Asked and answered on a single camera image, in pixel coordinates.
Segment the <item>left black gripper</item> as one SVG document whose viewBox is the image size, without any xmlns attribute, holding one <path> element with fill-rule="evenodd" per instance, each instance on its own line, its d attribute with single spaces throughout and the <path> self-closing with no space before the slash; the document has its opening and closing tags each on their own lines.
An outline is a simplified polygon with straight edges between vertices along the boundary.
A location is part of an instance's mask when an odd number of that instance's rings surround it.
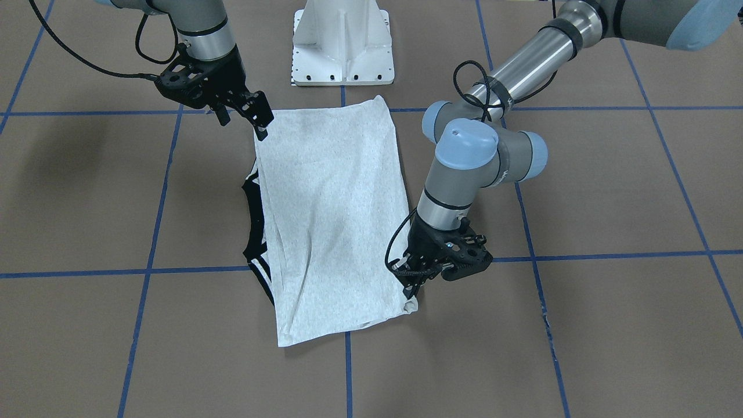
<svg viewBox="0 0 743 418">
<path fill-rule="evenodd" d="M 438 230 L 421 218 L 413 218 L 407 235 L 407 247 L 400 260 L 392 263 L 393 275 L 404 287 L 404 296 L 411 300 L 419 293 L 426 281 L 443 273 L 446 281 L 465 277 L 464 246 L 465 233 L 454 230 Z"/>
</svg>

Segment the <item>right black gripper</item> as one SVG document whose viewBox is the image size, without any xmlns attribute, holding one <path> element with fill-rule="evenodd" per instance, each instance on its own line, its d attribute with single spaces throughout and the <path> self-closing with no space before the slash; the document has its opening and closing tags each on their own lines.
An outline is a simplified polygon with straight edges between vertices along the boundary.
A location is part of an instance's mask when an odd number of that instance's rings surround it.
<svg viewBox="0 0 743 418">
<path fill-rule="evenodd" d="M 247 75 L 241 60 L 239 49 L 234 47 L 228 55 L 212 62 L 214 71 L 204 79 L 204 87 L 213 93 L 214 101 L 209 107 L 218 117 L 220 126 L 231 121 L 228 108 L 244 117 L 255 131 L 258 141 L 268 137 L 268 125 L 274 115 L 268 98 L 263 91 L 250 92 L 247 87 Z"/>
</svg>

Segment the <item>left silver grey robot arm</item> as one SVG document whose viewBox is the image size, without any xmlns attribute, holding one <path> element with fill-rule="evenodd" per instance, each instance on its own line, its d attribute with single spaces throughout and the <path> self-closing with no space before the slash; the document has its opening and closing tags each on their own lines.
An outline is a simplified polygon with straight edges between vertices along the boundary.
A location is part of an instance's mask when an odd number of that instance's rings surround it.
<svg viewBox="0 0 743 418">
<path fill-rule="evenodd" d="M 501 120 L 541 93 L 563 64 L 606 38 L 698 51 L 719 39 L 740 10 L 740 1 L 568 1 L 499 68 L 487 72 L 465 61 L 481 79 L 467 92 L 453 80 L 459 100 L 433 103 L 421 122 L 435 156 L 403 222 L 410 227 L 406 249 L 400 259 L 385 260 L 403 295 L 412 299 L 428 280 L 459 280 L 493 262 L 468 212 L 479 190 L 525 182 L 546 168 L 546 141 L 504 129 Z"/>
</svg>

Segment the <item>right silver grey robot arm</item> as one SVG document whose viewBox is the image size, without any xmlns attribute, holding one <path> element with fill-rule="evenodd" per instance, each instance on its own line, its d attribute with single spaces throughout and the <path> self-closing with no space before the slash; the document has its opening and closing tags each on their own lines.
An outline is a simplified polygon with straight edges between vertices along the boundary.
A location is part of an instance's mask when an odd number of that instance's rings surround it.
<svg viewBox="0 0 743 418">
<path fill-rule="evenodd" d="M 193 109 L 209 107 L 221 126 L 234 109 L 253 126 L 258 140 L 268 136 L 274 116 L 265 93 L 250 92 L 238 46 L 221 1 L 103 1 L 119 9 L 172 19 L 181 43 L 177 56 L 154 78 L 165 98 Z"/>
</svg>

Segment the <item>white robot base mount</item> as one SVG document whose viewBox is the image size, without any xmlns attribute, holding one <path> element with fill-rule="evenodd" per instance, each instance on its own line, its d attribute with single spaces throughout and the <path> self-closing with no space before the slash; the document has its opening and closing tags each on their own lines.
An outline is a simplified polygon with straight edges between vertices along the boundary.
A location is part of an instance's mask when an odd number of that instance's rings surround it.
<svg viewBox="0 0 743 418">
<path fill-rule="evenodd" d="M 370 87 L 395 79 L 392 32 L 376 1 L 308 1 L 294 13 L 295 87 Z"/>
</svg>

